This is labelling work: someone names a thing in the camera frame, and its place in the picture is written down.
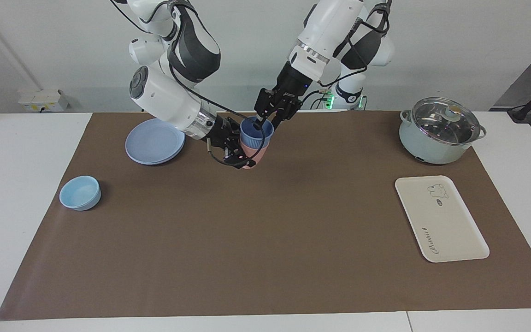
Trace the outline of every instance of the light blue plate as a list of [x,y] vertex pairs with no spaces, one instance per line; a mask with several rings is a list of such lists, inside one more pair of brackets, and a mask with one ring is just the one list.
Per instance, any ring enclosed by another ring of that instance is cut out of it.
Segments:
[[159,119],[139,124],[126,138],[126,153],[139,164],[159,165],[175,158],[185,142],[183,132]]

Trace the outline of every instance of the electric pot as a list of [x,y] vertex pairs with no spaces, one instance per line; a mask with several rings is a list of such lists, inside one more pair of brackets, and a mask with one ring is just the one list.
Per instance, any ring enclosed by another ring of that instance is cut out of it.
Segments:
[[422,99],[401,112],[401,120],[401,143],[417,160],[430,164],[455,162],[487,135],[466,107],[440,97]]

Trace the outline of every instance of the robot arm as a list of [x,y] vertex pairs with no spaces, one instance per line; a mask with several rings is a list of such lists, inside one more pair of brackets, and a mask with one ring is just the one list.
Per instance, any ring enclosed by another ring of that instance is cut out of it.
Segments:
[[360,105],[366,79],[363,72],[369,65],[385,66],[390,63],[395,47],[386,36],[386,31],[383,31],[388,30],[389,13],[390,7],[384,3],[378,4],[370,12],[364,8],[354,30],[336,50],[336,58],[342,64],[341,77],[345,78],[333,84],[331,88],[333,93],[331,108],[357,108]]
[[[126,2],[143,29],[156,36],[136,39],[130,45],[131,56],[143,65],[130,82],[133,101],[186,135],[207,141],[209,151],[210,146],[223,149],[224,164],[253,166],[252,158],[240,147],[239,124],[218,116],[204,102],[208,99],[192,90],[219,68],[221,54],[189,0],[119,2]],[[320,80],[329,61],[345,46],[347,36],[358,32],[354,22],[358,23],[363,7],[363,0],[321,0],[313,7],[276,86],[260,92],[255,104],[256,128],[273,114],[274,128],[295,115],[303,103],[299,97],[314,80]],[[349,53],[342,54],[346,63]]]
[[334,52],[352,30],[364,7],[363,0],[322,0],[314,6],[306,19],[289,60],[278,75],[272,90],[261,89],[255,111],[260,123],[276,114],[274,128],[290,120],[301,108],[299,97],[312,82],[318,81]]

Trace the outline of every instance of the light blue bowl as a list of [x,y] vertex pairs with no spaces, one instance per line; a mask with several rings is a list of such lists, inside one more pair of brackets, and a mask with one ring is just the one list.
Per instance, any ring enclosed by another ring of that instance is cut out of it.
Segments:
[[89,210],[101,199],[100,184],[90,176],[74,178],[61,189],[59,199],[66,208],[76,211]]

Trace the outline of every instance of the white table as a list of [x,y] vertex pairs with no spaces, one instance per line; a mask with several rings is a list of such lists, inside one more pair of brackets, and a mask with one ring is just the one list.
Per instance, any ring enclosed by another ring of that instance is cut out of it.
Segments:
[[[90,116],[0,115],[0,305]],[[531,128],[477,116],[489,135],[475,149],[531,246]],[[0,322],[0,331],[50,330],[508,332],[531,330],[531,309]]]

